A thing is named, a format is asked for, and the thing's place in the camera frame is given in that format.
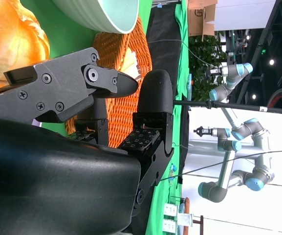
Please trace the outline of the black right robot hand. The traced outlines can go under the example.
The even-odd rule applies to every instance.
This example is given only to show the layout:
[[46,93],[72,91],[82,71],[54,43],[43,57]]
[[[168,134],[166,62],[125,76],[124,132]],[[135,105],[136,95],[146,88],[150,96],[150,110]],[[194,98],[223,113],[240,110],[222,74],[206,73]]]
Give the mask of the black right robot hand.
[[89,47],[5,73],[0,235],[124,230],[174,153],[169,74],[142,84]]

